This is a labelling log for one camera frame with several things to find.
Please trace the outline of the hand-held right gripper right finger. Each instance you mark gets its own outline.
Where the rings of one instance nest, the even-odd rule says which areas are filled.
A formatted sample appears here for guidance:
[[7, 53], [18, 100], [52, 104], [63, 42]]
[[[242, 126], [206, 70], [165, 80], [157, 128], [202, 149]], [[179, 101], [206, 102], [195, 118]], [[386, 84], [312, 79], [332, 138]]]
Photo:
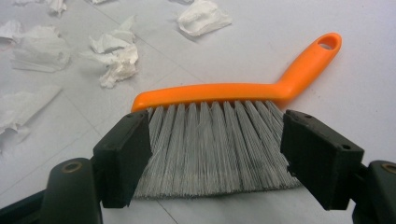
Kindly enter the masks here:
[[361, 167], [364, 150], [320, 120], [303, 112], [283, 115], [280, 152], [296, 177], [326, 210], [345, 210], [351, 176]]

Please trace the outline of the pile of white tissues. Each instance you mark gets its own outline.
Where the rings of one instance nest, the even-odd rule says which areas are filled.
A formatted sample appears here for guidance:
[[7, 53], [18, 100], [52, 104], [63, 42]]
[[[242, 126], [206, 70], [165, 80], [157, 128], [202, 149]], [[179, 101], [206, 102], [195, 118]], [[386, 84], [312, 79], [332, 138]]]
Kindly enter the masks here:
[[160, 83], [171, 70], [168, 62], [157, 75], [148, 74], [142, 50], [148, 33], [174, 45], [228, 32], [234, 15], [216, 0], [87, 0], [68, 9], [64, 0], [15, 0], [17, 6], [43, 2], [58, 23], [29, 30], [19, 20], [0, 25], [0, 39], [11, 46], [9, 66], [0, 60], [0, 155], [34, 151], [28, 144], [35, 135], [30, 124], [62, 87], [53, 78], [66, 75], [71, 92], [84, 105], [114, 105], [112, 91], [121, 99]]

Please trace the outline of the orange brush with grey bristles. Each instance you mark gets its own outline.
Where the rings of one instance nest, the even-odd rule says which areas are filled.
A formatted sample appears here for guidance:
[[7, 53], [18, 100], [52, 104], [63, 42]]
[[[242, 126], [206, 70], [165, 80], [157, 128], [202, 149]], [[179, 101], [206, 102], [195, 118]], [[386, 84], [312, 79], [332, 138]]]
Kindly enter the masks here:
[[272, 84], [219, 83], [140, 93], [152, 156], [134, 196], [174, 199], [293, 189], [299, 181], [280, 152], [283, 106], [302, 93], [342, 46], [320, 36]]

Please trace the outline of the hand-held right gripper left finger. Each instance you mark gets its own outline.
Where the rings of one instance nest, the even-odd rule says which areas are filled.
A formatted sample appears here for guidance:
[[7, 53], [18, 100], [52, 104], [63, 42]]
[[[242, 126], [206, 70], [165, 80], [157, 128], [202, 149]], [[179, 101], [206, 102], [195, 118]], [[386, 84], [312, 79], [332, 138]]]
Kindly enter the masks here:
[[92, 161], [104, 208], [130, 205], [151, 156], [146, 110], [124, 116], [99, 141]]

